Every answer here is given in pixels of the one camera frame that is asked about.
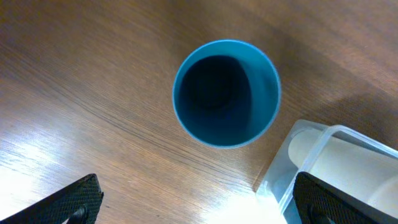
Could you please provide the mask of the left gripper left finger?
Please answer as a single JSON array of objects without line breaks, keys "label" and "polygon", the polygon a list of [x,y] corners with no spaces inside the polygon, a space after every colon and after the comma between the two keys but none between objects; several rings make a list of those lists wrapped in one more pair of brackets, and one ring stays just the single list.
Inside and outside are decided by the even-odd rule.
[{"label": "left gripper left finger", "polygon": [[104,198],[96,174],[88,174],[1,223],[91,223]]}]

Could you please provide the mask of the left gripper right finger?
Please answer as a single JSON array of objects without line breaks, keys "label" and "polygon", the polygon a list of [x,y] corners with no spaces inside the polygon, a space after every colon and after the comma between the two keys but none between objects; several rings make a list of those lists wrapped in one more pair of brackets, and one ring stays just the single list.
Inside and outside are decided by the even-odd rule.
[{"label": "left gripper right finger", "polygon": [[309,174],[295,178],[293,198],[304,224],[397,224],[394,218]]}]

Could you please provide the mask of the cream cup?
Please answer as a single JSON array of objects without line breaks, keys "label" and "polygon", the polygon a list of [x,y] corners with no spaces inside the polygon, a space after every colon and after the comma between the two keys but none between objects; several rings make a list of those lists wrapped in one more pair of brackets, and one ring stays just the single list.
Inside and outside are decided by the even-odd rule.
[{"label": "cream cup", "polygon": [[397,159],[332,137],[310,173],[347,194],[368,202],[384,182],[397,176]]},{"label": "cream cup", "polygon": [[394,218],[398,212],[397,176],[384,182],[368,199],[368,204]]}]

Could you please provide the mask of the blue cup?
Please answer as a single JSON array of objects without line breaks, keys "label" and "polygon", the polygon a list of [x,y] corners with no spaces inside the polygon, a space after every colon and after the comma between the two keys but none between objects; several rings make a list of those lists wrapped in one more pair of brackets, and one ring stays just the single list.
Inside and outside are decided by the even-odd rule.
[{"label": "blue cup", "polygon": [[231,149],[264,134],[281,102],[279,74],[252,44],[221,39],[194,50],[181,64],[172,90],[181,126],[207,146]]}]

